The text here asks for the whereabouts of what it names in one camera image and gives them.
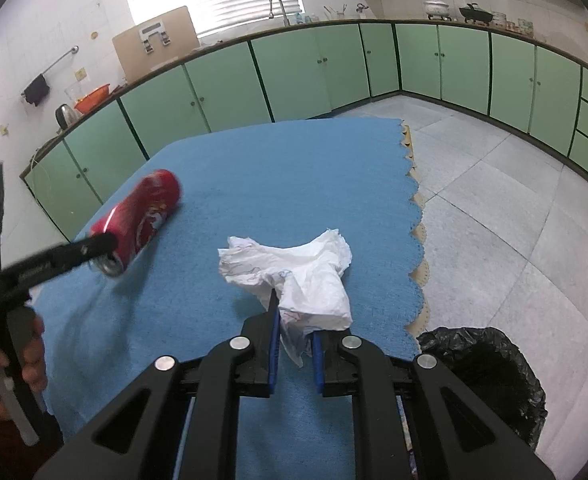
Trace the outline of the white tissue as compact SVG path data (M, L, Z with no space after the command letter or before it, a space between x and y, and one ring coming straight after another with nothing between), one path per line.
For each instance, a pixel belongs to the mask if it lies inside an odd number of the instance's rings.
M218 258L219 273L227 283L254 295L265 308L272 296L277 297L280 341L296 366L303 365L304 354L311 354L312 333L341 332L352 325L343 284L352 251L339 230L326 230L290 248L230 236Z

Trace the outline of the crushed red soda can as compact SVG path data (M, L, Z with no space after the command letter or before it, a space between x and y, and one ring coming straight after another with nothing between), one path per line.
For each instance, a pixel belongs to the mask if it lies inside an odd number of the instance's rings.
M180 183L171 171L159 169L144 177L89 229L89 235L111 233L117 240L117 247L94 259L94 265L110 278L122 275L174 213L180 197Z

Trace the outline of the black trash bag bin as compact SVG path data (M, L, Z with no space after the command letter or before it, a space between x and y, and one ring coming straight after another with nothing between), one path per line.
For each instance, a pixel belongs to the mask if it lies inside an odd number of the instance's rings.
M530 448L548 416L546 393L516 344L495 327L439 327L419 336L436 356Z

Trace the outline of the green lower kitchen cabinets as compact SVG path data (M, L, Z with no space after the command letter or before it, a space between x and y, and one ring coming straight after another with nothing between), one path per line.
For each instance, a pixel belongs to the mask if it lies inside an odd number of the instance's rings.
M419 21L295 26L172 61L44 144L21 178L73 238L169 144L329 116L397 93L514 130L588 180L588 65L510 32Z

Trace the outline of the blue scalloped table cloth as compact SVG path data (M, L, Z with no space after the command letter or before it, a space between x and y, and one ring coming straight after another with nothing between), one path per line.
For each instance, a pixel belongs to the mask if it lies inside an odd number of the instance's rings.
M46 393L65 445L45 479L202 477L180 441L213 425L209 388L190 396L177 364L228 350L275 302L276 390L242 398L234 451L198 456L236 479L350 479L352 404L316 390L314 330L351 328L387 353L416 354L407 326L423 306L413 271L422 219L401 123L381 118L276 122L175 142L115 194L160 169L179 181L176 211L117 278L82 266L49 282Z

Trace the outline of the steel electric kettle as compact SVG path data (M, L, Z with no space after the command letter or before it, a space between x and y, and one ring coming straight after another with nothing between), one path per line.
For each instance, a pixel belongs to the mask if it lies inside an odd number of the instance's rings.
M62 131L68 130L81 118L78 110L68 104L60 105L54 112L55 120Z

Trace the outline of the dark hanging towel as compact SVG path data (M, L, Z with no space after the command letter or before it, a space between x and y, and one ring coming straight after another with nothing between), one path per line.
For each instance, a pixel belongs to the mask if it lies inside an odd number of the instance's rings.
M26 103L32 106L39 106L50 93L50 87L44 74L39 74L23 90L22 97Z

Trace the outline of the orange plastic basin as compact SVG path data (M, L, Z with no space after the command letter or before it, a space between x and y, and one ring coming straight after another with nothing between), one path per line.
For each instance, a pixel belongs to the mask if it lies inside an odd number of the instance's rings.
M78 100L75 104L75 110L81 115L87 115L97 106L102 104L110 96L110 85L102 84L102 86L94 89L86 96Z

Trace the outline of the metal towel bar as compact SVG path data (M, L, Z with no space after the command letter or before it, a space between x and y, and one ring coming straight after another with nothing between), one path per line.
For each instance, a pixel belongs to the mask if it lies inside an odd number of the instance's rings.
M78 44L74 44L73 47L69 48L63 54L61 54L58 58L56 58L53 62L51 62L46 68L40 70L39 75L44 75L49 70L51 70L55 65L58 65L59 62L62 62L64 58L68 58L69 56L76 55L79 52Z

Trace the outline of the cardboard box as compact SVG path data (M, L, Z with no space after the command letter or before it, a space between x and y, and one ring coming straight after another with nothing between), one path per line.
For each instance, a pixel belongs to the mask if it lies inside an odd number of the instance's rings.
M128 84L184 58L200 46L186 6L131 27L112 41Z

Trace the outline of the white cooking pot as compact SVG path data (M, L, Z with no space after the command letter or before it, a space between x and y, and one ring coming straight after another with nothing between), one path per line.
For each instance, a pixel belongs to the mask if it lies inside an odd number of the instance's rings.
M450 21L449 4L442 0L425 0L424 12L429 20Z

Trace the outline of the black wok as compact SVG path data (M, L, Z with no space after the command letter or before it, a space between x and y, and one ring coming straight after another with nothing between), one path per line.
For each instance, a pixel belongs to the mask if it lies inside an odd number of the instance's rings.
M482 9L477 3L467 3L459 9L465 23L482 23L489 25L494 20L494 14Z

